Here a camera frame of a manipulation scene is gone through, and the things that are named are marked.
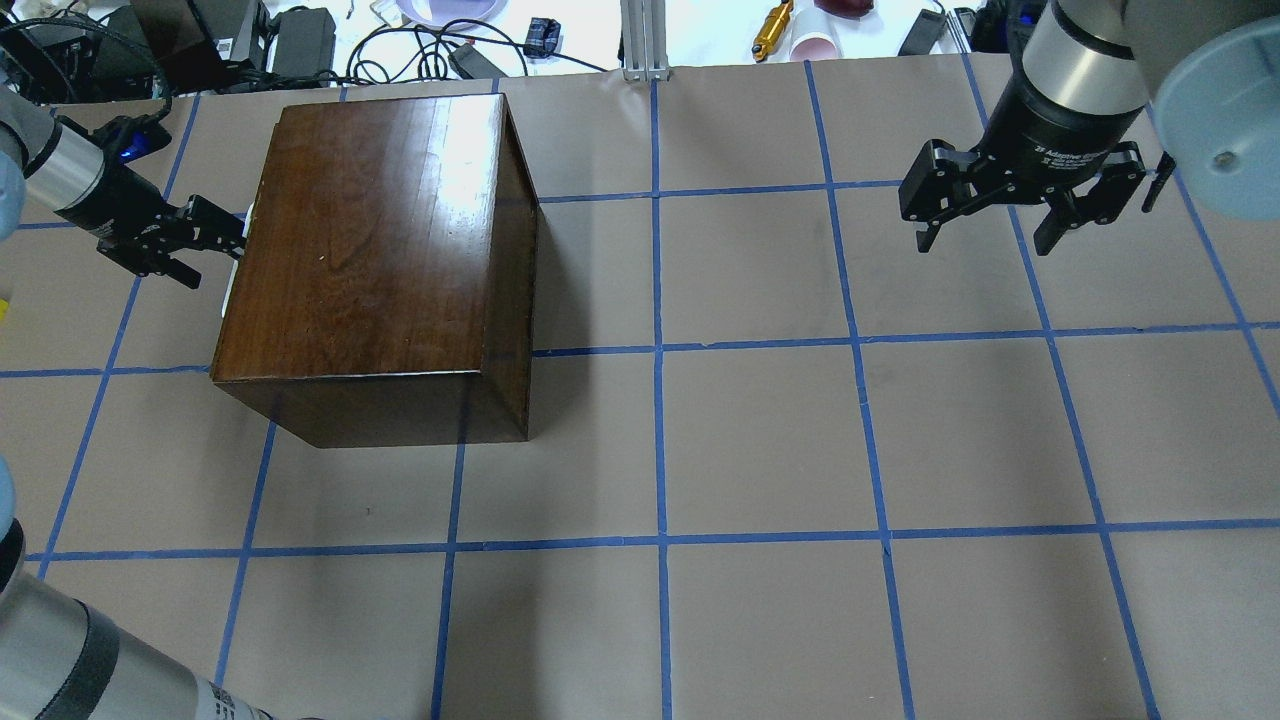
metal bracket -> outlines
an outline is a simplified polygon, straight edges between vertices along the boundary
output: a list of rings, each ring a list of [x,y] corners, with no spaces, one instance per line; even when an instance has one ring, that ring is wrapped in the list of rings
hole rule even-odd
[[[622,0],[622,77],[648,82],[669,76],[666,0]]]

